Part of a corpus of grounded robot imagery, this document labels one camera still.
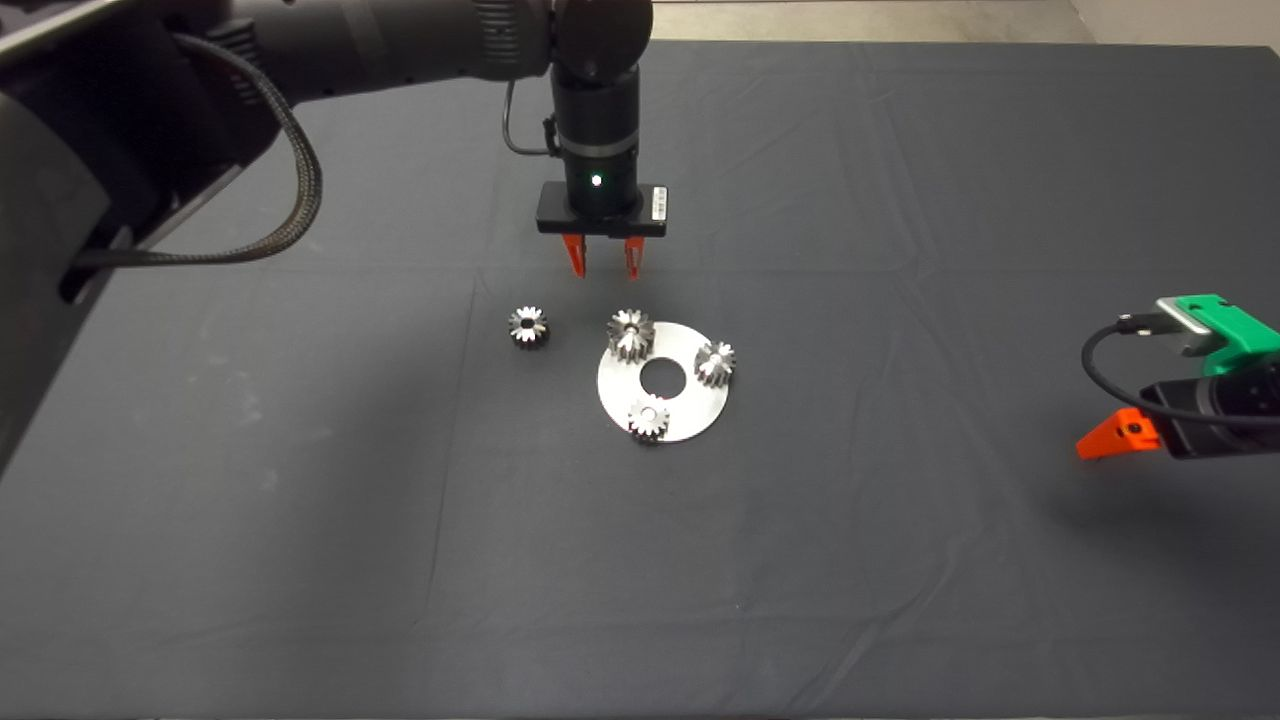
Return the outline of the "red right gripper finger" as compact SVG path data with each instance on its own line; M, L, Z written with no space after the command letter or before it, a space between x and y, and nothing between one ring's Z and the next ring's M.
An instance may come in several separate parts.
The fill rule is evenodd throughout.
M1076 456L1083 461L1094 461L1162 448L1164 442L1152 420L1137 407L1121 407L1079 438Z

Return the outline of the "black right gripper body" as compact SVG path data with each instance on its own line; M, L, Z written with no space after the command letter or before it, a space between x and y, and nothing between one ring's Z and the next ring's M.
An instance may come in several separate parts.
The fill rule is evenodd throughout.
M1221 375L1153 383L1140 397L1165 411L1151 420L1178 460L1279 452L1276 355Z

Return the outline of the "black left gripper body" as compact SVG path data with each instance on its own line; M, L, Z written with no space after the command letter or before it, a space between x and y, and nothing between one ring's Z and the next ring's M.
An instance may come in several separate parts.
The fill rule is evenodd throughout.
M608 158L567 152L564 178L543 184L535 223L545 234L663 237L669 219L669 191L637 181L637 150Z

